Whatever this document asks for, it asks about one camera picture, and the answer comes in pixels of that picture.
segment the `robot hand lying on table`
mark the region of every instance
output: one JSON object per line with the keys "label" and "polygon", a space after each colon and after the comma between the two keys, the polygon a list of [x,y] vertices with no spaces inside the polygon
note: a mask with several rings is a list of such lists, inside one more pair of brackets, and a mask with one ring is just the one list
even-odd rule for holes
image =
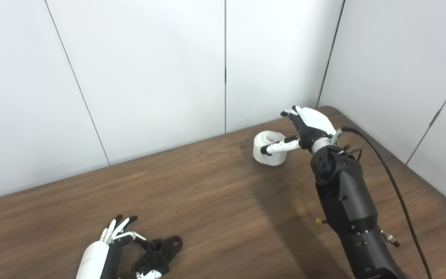
{"label": "robot hand lying on table", "polygon": [[122,219],[122,215],[113,219],[101,238],[85,249],[76,279],[115,279],[122,247],[130,242],[139,244],[146,253],[135,265],[134,272],[123,279],[158,279],[170,271],[168,264],[182,249],[182,239],[172,236],[148,242],[134,231],[124,232],[137,216],[120,223]]}

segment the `metal connector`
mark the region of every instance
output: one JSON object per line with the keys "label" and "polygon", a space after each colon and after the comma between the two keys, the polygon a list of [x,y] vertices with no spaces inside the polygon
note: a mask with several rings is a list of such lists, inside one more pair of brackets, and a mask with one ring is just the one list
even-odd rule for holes
{"label": "metal connector", "polygon": [[331,144],[336,145],[336,141],[338,141],[338,138],[342,134],[342,130],[338,129],[336,133],[333,135],[333,137],[329,140]]}
{"label": "metal connector", "polygon": [[387,233],[387,232],[384,232],[384,231],[381,231],[381,235],[383,236],[383,238],[384,238],[384,240],[386,241],[386,242],[390,242],[393,246],[395,246],[395,247],[400,247],[400,242],[398,242],[394,237],[393,237],[393,235],[391,235],[391,234],[389,234],[389,233]]}

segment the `black joint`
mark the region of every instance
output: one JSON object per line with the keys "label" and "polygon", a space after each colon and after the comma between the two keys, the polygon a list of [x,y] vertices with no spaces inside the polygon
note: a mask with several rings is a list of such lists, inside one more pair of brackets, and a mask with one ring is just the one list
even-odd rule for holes
{"label": "black joint", "polygon": [[283,140],[283,143],[290,143],[291,141],[295,141],[297,139],[297,136],[289,136],[288,138],[285,138]]}
{"label": "black joint", "polygon": [[123,247],[123,246],[129,244],[132,240],[133,240],[133,238],[130,235],[127,235],[125,237],[117,238],[117,239],[113,240],[113,244],[117,247]]}
{"label": "black joint", "polygon": [[268,151],[266,150],[268,148],[268,146],[269,145],[265,145],[265,146],[261,147],[261,154],[271,156],[271,154],[269,154]]}

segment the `wall seam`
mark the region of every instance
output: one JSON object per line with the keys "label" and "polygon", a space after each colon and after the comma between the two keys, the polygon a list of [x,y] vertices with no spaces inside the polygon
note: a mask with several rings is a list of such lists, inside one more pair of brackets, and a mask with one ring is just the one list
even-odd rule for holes
{"label": "wall seam", "polygon": [[410,154],[409,159],[407,159],[407,162],[405,162],[405,165],[407,166],[409,164],[409,162],[411,161],[412,157],[414,156],[414,154],[416,153],[417,149],[419,148],[419,146],[421,145],[421,143],[423,142],[424,138],[426,137],[426,135],[428,134],[428,132],[430,131],[431,127],[433,126],[433,124],[435,123],[435,120],[437,120],[437,118],[440,115],[441,110],[443,109],[443,107],[446,105],[446,99],[444,100],[443,104],[441,105],[441,107],[439,108],[439,110],[435,113],[435,116],[433,117],[433,119],[431,120],[430,124],[428,125],[428,128],[426,129],[426,132],[424,132],[423,137],[421,137],[419,143],[417,143],[416,148],[414,148],[414,151]]}
{"label": "wall seam", "polygon": [[108,161],[108,165],[111,166],[111,163],[110,163],[110,160],[108,158],[108,155],[106,154],[106,150],[104,149],[103,142],[101,141],[101,137],[99,136],[98,129],[96,127],[96,124],[94,123],[94,119],[92,118],[91,111],[89,110],[89,106],[87,105],[87,102],[85,101],[85,97],[84,97],[84,94],[82,92],[82,88],[80,88],[80,84],[78,83],[77,76],[75,74],[75,71],[73,70],[73,66],[71,65],[71,61],[70,61],[69,55],[68,55],[67,50],[65,49],[65,46],[63,44],[62,37],[60,35],[60,32],[58,31],[58,27],[56,26],[55,18],[53,17],[53,14],[51,14],[51,9],[49,9],[48,1],[44,0],[44,2],[46,3],[46,7],[48,8],[49,16],[51,16],[51,20],[53,21],[53,25],[55,26],[56,33],[58,34],[58,38],[60,39],[60,43],[62,44],[62,48],[63,48],[63,51],[65,53],[65,56],[67,57],[67,61],[69,62],[71,72],[73,74],[73,77],[75,78],[75,82],[77,83],[77,87],[78,87],[78,90],[80,91],[80,95],[82,96],[82,100],[84,101],[85,108],[87,109],[87,113],[89,114],[89,117],[91,118],[92,125],[94,126],[94,130],[96,131],[96,135],[98,136],[99,143],[101,144],[101,148],[103,149],[104,156],[106,157],[106,161]]}
{"label": "wall seam", "polygon": [[226,0],[225,0],[225,134],[226,134]]}
{"label": "wall seam", "polygon": [[331,49],[329,51],[329,57],[328,57],[328,62],[326,63],[326,69],[324,69],[324,76],[322,78],[321,89],[319,90],[319,95],[317,96],[316,108],[319,106],[322,88],[324,87],[324,81],[326,80],[326,74],[328,73],[329,61],[331,60],[331,54],[333,53],[333,47],[335,46],[336,34],[338,34],[338,27],[340,27],[340,21],[342,19],[342,14],[343,14],[343,7],[345,7],[345,0],[343,0],[342,9],[340,10],[340,15],[338,16],[338,23],[336,24],[335,36],[333,37],[333,42],[331,43]]}

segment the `hole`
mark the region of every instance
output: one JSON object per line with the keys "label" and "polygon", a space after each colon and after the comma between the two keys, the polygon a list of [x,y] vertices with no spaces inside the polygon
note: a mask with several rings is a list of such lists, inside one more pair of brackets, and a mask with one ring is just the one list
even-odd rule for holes
{"label": "hole", "polygon": [[151,242],[150,246],[152,251],[159,251],[163,247],[163,244],[159,240],[154,240],[153,242]]}
{"label": "hole", "polygon": [[276,134],[267,134],[266,135],[266,140],[274,143],[275,141],[279,141],[280,138]]}

